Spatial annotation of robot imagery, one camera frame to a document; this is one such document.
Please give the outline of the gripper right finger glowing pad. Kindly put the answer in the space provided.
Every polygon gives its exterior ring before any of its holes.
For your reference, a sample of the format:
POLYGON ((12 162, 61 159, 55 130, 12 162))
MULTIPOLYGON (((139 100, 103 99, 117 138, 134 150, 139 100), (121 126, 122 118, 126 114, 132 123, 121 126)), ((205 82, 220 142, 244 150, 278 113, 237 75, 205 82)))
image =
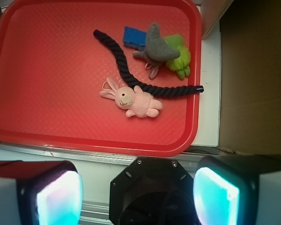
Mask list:
POLYGON ((203 225, 281 225, 281 155, 205 156, 193 199, 203 225))

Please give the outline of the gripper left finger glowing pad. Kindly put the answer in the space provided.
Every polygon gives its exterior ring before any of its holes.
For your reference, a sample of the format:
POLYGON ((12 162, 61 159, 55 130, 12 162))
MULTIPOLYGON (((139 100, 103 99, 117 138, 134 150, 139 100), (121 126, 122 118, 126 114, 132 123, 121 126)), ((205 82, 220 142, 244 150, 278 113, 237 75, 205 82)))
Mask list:
POLYGON ((82 200, 70 161, 0 161, 0 225, 77 225, 82 200))

